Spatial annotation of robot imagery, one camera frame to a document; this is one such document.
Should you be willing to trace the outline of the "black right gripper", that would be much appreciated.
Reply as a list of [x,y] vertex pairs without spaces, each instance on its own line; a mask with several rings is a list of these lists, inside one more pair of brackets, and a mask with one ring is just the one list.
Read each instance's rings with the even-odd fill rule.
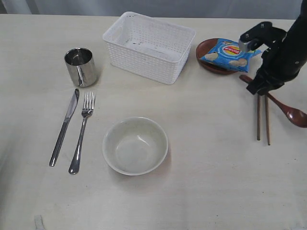
[[297,77],[300,71],[300,47],[296,45],[268,48],[262,55],[263,62],[247,90],[264,95],[282,87]]

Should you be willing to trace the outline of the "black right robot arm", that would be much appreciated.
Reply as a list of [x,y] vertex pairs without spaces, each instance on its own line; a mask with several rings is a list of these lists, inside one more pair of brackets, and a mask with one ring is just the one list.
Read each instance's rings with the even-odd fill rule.
[[299,74],[307,62],[307,2],[301,4],[300,15],[288,31],[272,26],[272,22],[260,22],[241,35],[242,51],[253,51],[265,44],[262,65],[255,78],[248,84],[251,94],[264,95],[282,87]]

